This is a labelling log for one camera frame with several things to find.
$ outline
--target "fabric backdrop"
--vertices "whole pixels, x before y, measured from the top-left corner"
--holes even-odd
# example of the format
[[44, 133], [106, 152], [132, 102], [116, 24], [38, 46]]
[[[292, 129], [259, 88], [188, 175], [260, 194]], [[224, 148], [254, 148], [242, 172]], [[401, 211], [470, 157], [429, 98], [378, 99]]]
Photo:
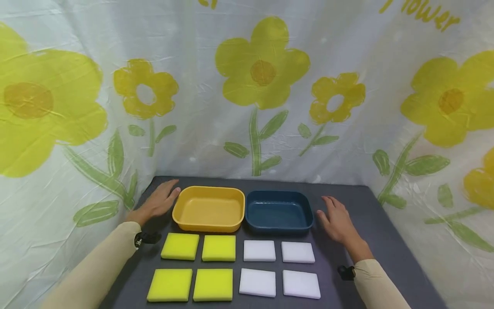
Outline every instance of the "fabric backdrop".
[[368, 185], [451, 309], [494, 306], [494, 2], [1, 7], [0, 307], [154, 175]]

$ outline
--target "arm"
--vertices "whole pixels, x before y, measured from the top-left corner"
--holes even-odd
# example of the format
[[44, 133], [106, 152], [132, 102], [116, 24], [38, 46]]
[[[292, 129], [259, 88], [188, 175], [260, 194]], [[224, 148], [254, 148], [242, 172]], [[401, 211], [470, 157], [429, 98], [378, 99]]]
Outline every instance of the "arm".
[[328, 216], [317, 216], [332, 240], [344, 245], [355, 264], [355, 285], [368, 309], [410, 309], [400, 291], [386, 275], [371, 249], [358, 234], [345, 206], [334, 197], [323, 196]]
[[127, 260], [137, 250], [134, 239], [152, 217], [166, 213], [180, 193], [178, 180], [162, 183], [141, 208], [131, 211], [126, 222], [94, 248], [69, 275], [48, 294], [41, 309], [95, 309], [103, 301]]

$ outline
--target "yellow plastic bin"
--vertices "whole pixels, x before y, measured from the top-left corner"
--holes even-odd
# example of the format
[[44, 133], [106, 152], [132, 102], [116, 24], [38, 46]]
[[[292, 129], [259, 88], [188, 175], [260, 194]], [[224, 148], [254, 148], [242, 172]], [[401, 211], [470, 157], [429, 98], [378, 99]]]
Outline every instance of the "yellow plastic bin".
[[233, 233], [244, 219], [245, 200], [235, 188], [190, 186], [178, 196], [172, 217], [185, 231]]

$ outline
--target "gray tabletop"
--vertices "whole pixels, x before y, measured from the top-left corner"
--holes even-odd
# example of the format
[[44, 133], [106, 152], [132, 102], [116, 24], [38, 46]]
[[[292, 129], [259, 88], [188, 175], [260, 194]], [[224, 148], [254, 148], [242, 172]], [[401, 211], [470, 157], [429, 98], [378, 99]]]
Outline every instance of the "gray tabletop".
[[[171, 177], [155, 177], [139, 200], [141, 205], [156, 187]], [[179, 177], [179, 186], [184, 189], [191, 185], [234, 187], [247, 194], [253, 190], [292, 190], [303, 193], [314, 211], [324, 209], [322, 195], [331, 195], [341, 201], [360, 235], [368, 242], [375, 258], [381, 263], [391, 280], [396, 284], [411, 308], [446, 309], [436, 289], [405, 245], [388, 216], [366, 186], [308, 184], [260, 180], [232, 180], [216, 178]], [[127, 262], [111, 291], [101, 304], [101, 309], [140, 309], [140, 308], [331, 308], [365, 309], [352, 281], [342, 281], [336, 272], [340, 265], [352, 263], [345, 249], [328, 239], [316, 223], [313, 229], [301, 237], [266, 237], [252, 234], [245, 221], [235, 233], [237, 235], [237, 261], [234, 263], [202, 262], [201, 252], [203, 233], [199, 241], [195, 261], [162, 260], [160, 252], [168, 232], [181, 230], [171, 219], [171, 211], [162, 218], [148, 222], [144, 230], [160, 231], [163, 235], [156, 245], [143, 245]], [[276, 262], [243, 262], [245, 239], [274, 239]], [[283, 263], [281, 259], [282, 241], [311, 242], [316, 258], [315, 264]], [[148, 303], [148, 293], [154, 270], [157, 268], [192, 268], [194, 275], [187, 303]], [[195, 303], [192, 301], [195, 275], [198, 268], [233, 268], [233, 301]], [[252, 268], [276, 272], [276, 297], [265, 298], [239, 294], [240, 270]], [[282, 271], [298, 270], [315, 272], [318, 275], [321, 299], [312, 300], [283, 295]]]

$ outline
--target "beige sleeve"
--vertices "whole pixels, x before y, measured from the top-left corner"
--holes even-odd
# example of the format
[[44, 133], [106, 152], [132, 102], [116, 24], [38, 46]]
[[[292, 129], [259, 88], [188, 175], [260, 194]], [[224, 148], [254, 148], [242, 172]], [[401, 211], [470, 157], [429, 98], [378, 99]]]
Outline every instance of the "beige sleeve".
[[46, 297], [41, 309], [95, 309], [105, 298], [127, 260], [134, 254], [136, 222], [117, 226]]
[[367, 309], [410, 309], [378, 261], [359, 261], [354, 268], [355, 285]]

